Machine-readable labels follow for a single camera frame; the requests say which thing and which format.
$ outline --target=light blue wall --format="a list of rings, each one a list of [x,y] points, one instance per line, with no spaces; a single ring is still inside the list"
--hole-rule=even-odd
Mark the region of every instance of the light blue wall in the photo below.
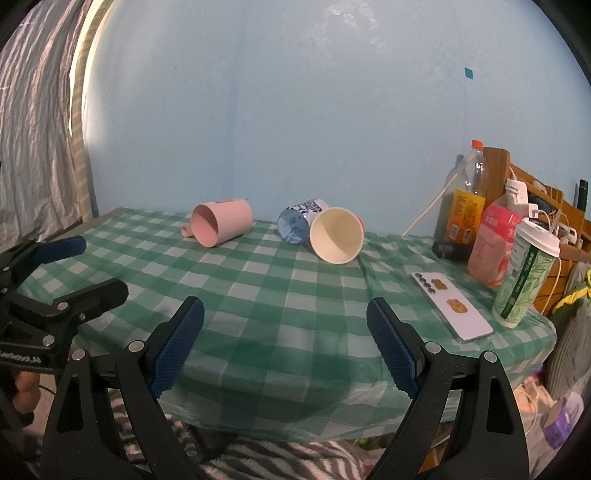
[[[319,197],[401,232],[472,138],[591,180],[591,88],[531,0],[118,0],[87,105],[100,213]]]

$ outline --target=white phone case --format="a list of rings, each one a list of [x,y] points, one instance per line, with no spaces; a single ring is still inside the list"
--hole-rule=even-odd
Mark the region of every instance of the white phone case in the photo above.
[[[493,332],[486,319],[444,274],[413,272],[410,276],[435,304],[460,341],[470,342]]]

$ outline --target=table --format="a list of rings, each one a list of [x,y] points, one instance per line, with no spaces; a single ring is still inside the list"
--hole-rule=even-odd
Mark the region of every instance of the table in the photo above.
[[[187,216],[129,210],[83,233],[83,255],[43,265],[23,284],[41,301],[119,277],[129,299],[80,328],[74,340],[93,355],[145,339],[187,296],[206,306],[203,331],[163,409],[210,429],[273,440],[359,438],[393,432],[410,403],[388,373],[365,321],[383,296],[425,341],[451,353],[493,350],[516,387],[552,351],[548,319],[529,312],[515,329],[490,314],[493,290],[431,252],[432,239],[367,233],[346,265],[282,242],[271,222],[213,249],[183,239]],[[460,288],[494,328],[458,343],[409,277],[438,271]],[[451,420],[458,395],[448,401]]]

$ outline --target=blue gripper pad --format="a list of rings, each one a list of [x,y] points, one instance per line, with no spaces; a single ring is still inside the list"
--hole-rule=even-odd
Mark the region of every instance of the blue gripper pad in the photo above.
[[[367,321],[369,331],[374,337],[374,342],[394,383],[399,390],[406,392],[410,399],[414,400],[420,390],[417,381],[417,364],[375,299],[368,304]]]
[[[33,256],[33,262],[37,266],[57,262],[64,258],[83,254],[85,250],[86,240],[81,236],[73,236],[64,240],[39,245]]]
[[[188,311],[179,321],[175,331],[170,334],[155,357],[154,372],[150,383],[150,391],[154,398],[160,398],[162,392],[173,387],[189,352],[195,344],[197,335],[203,328],[204,319],[205,307],[203,302],[194,299]]]

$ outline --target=pink mug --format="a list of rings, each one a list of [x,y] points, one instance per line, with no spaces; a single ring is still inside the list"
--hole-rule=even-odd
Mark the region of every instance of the pink mug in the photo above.
[[[194,236],[204,247],[215,247],[252,228],[254,218],[246,200],[233,199],[197,205],[191,223],[181,228],[183,237]]]

